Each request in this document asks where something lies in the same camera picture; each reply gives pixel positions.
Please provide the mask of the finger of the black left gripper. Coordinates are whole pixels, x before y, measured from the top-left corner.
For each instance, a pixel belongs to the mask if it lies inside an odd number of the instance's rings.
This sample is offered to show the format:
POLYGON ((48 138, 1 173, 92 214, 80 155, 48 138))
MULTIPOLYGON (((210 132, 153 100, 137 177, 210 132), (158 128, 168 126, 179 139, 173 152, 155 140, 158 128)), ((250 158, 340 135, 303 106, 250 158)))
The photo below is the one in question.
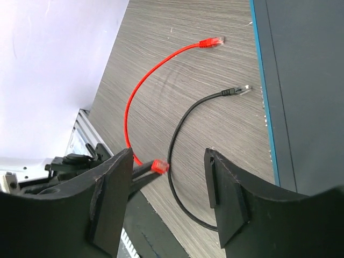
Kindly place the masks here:
POLYGON ((161 174, 151 170, 153 161, 144 163, 143 165, 133 168, 132 181, 128 200, 131 200, 144 186, 148 185, 161 174))

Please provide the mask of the grey blue network switch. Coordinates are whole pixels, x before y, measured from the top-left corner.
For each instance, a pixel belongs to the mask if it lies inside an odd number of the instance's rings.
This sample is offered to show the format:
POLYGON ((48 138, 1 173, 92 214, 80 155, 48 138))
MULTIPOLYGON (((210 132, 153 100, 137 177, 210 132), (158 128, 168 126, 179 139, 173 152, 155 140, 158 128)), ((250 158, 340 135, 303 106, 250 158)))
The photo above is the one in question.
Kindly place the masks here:
POLYGON ((343 185, 343 1, 251 1, 275 183, 343 185))

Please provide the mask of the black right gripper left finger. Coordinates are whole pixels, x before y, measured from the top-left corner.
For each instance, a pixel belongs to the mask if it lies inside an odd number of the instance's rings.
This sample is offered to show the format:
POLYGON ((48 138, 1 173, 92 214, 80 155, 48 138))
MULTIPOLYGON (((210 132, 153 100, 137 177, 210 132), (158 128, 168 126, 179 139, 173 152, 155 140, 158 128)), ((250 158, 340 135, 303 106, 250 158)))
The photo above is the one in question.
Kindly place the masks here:
POLYGON ((132 171, 124 149, 37 195, 1 193, 1 257, 116 257, 132 171))

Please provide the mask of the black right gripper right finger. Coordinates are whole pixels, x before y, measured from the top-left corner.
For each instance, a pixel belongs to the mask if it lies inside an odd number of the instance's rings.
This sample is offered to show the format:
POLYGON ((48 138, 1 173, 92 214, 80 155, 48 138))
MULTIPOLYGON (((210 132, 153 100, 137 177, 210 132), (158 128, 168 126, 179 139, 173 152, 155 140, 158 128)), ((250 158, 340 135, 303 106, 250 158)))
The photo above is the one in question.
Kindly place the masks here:
POLYGON ((210 148, 204 168, 227 257, 343 257, 343 187, 302 195, 251 174, 210 148))

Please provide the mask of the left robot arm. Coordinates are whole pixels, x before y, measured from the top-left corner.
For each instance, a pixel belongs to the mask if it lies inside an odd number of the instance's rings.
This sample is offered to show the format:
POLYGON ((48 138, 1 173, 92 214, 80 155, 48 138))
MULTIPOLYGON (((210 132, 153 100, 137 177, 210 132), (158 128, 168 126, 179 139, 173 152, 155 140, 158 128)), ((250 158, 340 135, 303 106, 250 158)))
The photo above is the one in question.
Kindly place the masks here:
MULTIPOLYGON (((95 148, 91 144, 85 146, 90 152, 89 155, 70 153, 64 157, 55 157, 50 164, 45 165, 48 177, 19 183, 20 193, 39 194, 45 189, 61 184, 97 167, 112 156, 103 144, 98 143, 95 148)), ((133 168, 128 200, 131 200, 141 188, 164 174, 168 168, 169 164, 161 160, 154 160, 133 168)))

